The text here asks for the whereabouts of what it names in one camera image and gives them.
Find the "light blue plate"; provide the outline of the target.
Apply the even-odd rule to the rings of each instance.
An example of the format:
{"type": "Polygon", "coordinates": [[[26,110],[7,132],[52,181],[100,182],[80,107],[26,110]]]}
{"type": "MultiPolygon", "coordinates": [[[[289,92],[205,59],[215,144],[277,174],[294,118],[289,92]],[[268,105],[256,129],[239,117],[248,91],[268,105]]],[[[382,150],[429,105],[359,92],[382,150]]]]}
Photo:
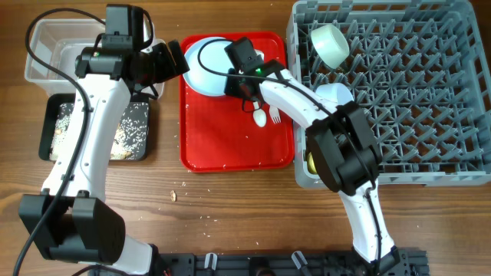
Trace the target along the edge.
{"type": "Polygon", "coordinates": [[[198,53],[201,52],[201,63],[211,71],[237,74],[225,51],[225,48],[231,43],[229,39],[223,37],[208,37],[192,44],[184,54],[189,67],[189,70],[183,75],[186,84],[204,96],[225,96],[226,76],[205,70],[199,63],[198,53]]]}

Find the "white plastic fork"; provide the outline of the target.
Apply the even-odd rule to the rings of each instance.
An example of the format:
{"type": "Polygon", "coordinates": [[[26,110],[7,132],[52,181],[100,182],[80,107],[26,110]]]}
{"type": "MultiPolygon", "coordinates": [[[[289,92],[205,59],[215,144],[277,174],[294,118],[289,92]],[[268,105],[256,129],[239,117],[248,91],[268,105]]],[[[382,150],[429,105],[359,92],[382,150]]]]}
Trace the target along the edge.
{"type": "Polygon", "coordinates": [[[269,115],[271,117],[271,120],[274,124],[278,124],[278,123],[281,123],[281,116],[280,116],[280,113],[279,113],[279,109],[277,107],[274,107],[274,106],[270,106],[269,107],[269,115]]]}

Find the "light blue bowl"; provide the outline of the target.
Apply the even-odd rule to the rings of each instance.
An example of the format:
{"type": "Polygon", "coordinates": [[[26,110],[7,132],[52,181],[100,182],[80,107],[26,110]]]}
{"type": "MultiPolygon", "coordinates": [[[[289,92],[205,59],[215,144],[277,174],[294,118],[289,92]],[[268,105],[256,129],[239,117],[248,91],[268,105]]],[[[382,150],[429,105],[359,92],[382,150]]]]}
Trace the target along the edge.
{"type": "Polygon", "coordinates": [[[343,105],[350,101],[354,101],[351,91],[345,85],[340,83],[322,84],[315,90],[315,93],[320,97],[337,103],[338,105],[343,105]]]}

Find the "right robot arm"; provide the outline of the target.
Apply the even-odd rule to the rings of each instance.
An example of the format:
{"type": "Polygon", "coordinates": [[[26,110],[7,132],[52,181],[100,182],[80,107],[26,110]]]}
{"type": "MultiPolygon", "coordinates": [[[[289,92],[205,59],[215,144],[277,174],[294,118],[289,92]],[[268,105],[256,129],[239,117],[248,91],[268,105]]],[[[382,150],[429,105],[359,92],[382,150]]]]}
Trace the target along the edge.
{"type": "Polygon", "coordinates": [[[317,174],[341,197],[353,248],[375,275],[395,266],[395,244],[378,198],[381,151],[364,110],[354,101],[332,103],[298,82],[281,63],[268,62],[248,38],[226,46],[233,68],[227,82],[248,100],[279,108],[305,130],[317,174]]]}

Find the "yellow plastic cup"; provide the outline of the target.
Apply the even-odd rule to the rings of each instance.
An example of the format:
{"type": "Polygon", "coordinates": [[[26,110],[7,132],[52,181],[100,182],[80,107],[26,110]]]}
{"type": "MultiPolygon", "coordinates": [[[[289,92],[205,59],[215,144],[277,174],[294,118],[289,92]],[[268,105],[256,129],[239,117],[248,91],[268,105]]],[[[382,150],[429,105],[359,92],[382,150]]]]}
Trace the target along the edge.
{"type": "Polygon", "coordinates": [[[317,173],[317,169],[315,167],[315,161],[313,159],[312,152],[308,153],[306,162],[307,162],[308,171],[311,174],[317,175],[318,173],[317,173]]]}

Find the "food scraps and rice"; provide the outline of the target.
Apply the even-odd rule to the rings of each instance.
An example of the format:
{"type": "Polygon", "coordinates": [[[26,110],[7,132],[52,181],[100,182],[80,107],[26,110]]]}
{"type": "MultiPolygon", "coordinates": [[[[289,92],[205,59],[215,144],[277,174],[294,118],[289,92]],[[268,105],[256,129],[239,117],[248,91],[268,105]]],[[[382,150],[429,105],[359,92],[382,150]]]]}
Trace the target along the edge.
{"type": "MultiPolygon", "coordinates": [[[[51,145],[48,147],[48,160],[56,161],[63,149],[62,143],[68,134],[73,103],[62,103],[54,121],[51,135],[51,145]]],[[[110,160],[139,160],[143,159],[147,150],[147,135],[149,132],[148,102],[130,102],[118,123],[110,160]]]]}

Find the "white plastic spoon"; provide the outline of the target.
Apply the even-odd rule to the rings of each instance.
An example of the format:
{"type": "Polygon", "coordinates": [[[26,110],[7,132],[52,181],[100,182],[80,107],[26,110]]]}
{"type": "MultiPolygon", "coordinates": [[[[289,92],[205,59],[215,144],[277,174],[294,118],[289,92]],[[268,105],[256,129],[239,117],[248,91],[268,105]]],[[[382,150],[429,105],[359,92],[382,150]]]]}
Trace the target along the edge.
{"type": "Polygon", "coordinates": [[[265,114],[265,111],[262,110],[262,108],[260,107],[257,101],[254,101],[252,104],[254,107],[254,110],[252,112],[253,120],[255,121],[258,127],[264,127],[267,122],[267,116],[265,114]]]}

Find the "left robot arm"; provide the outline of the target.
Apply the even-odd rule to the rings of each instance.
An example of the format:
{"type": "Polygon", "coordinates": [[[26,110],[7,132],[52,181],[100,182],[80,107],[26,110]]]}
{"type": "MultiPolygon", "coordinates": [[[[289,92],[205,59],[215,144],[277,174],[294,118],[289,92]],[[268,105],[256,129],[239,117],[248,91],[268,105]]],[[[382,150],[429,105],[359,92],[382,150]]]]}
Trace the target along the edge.
{"type": "Polygon", "coordinates": [[[109,4],[105,30],[76,58],[68,81],[74,108],[64,150],[37,195],[21,198],[27,246],[50,261],[122,275],[168,275],[155,245],[131,238],[124,219],[105,202],[110,151],[131,97],[157,99],[156,85],[189,69],[177,41],[155,43],[149,13],[109,4]]]}

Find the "green bowl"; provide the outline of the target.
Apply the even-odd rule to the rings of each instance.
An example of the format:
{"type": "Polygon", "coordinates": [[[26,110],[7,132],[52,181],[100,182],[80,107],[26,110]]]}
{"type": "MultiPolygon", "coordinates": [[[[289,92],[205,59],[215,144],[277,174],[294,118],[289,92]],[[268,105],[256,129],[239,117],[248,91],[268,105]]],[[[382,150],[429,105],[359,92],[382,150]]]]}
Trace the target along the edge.
{"type": "Polygon", "coordinates": [[[311,41],[318,56],[332,69],[339,67],[350,53],[348,41],[333,24],[313,30],[311,41]]]}

